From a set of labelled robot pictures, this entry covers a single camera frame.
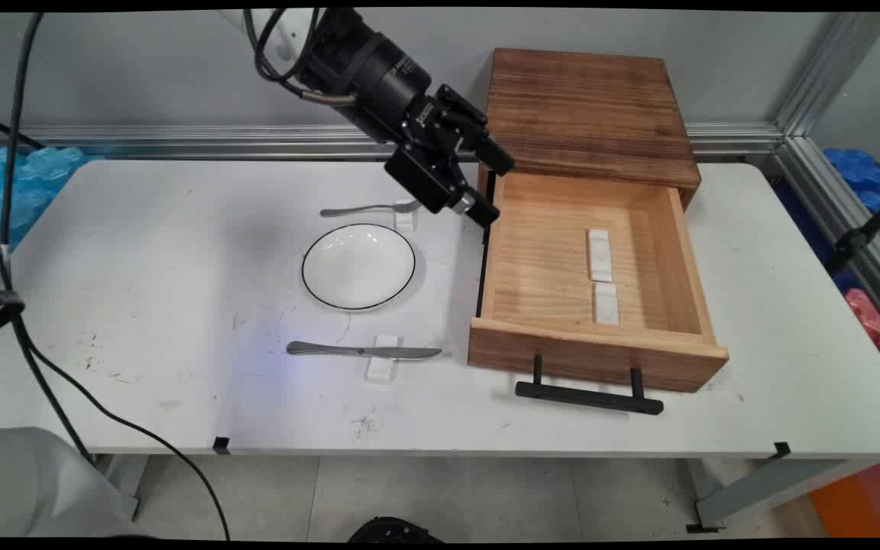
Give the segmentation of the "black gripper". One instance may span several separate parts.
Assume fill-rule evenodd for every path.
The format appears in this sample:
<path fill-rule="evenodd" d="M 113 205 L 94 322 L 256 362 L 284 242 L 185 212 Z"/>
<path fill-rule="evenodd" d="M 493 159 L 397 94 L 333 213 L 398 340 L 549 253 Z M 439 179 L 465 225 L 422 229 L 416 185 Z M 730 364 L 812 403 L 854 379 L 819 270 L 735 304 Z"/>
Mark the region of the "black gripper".
<path fill-rule="evenodd" d="M 318 15 L 305 44 L 306 88 L 352 100 L 335 111 L 374 142 L 397 147 L 384 169 L 423 208 L 454 210 L 482 228 L 500 217 L 456 159 L 427 152 L 451 145 L 454 154 L 472 152 L 506 175 L 516 161 L 490 135 L 484 112 L 447 84 L 432 89 L 429 73 L 353 9 Z"/>

